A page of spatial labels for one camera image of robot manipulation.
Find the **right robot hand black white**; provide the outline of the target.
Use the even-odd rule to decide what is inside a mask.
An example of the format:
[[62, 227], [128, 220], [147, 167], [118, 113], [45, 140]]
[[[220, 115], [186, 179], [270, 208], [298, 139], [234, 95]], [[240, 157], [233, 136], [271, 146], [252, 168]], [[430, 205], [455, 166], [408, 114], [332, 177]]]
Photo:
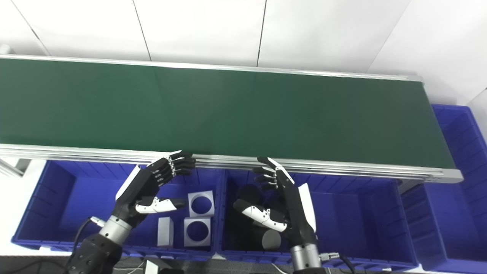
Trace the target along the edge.
[[290, 247], [316, 245], [318, 238], [315, 228], [308, 220], [311, 212], [304, 204], [304, 201], [311, 201], [311, 198], [303, 197], [305, 185], [297, 186], [285, 167], [274, 159], [259, 156], [257, 160], [263, 166], [252, 169], [258, 175], [255, 180], [265, 183], [266, 190], [278, 192], [285, 201], [285, 212], [267, 209], [243, 199], [237, 199], [234, 202], [234, 209], [266, 228], [284, 233], [288, 238]]

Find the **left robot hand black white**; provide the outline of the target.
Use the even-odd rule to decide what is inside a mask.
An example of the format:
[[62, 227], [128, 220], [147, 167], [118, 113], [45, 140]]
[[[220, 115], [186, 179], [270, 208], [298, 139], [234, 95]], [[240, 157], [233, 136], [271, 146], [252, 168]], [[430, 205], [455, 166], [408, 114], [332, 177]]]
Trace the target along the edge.
[[160, 187], [178, 175], [190, 175], [196, 160], [189, 151], [174, 151], [145, 168], [136, 165], [115, 196], [111, 215], [136, 228], [148, 214], [187, 206], [185, 198], [157, 197]]

